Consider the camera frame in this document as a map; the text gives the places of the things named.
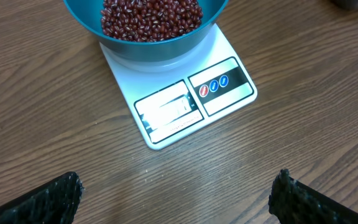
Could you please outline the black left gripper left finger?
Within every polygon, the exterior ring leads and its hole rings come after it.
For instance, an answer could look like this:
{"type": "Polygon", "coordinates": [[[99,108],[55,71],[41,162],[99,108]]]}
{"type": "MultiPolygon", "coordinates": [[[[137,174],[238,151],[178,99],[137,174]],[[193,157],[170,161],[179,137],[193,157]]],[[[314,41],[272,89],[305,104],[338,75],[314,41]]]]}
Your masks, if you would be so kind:
{"type": "Polygon", "coordinates": [[[0,223],[71,224],[81,202],[82,181],[67,172],[0,206],[0,223]]]}

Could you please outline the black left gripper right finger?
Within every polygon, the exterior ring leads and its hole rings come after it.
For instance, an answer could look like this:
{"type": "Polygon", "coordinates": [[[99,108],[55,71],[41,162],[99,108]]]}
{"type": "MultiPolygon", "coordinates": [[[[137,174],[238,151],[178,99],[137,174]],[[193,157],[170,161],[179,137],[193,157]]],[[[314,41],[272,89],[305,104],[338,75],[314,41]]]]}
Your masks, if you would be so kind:
{"type": "Polygon", "coordinates": [[[290,177],[282,169],[272,184],[268,212],[281,224],[358,224],[358,213],[290,177]]]}

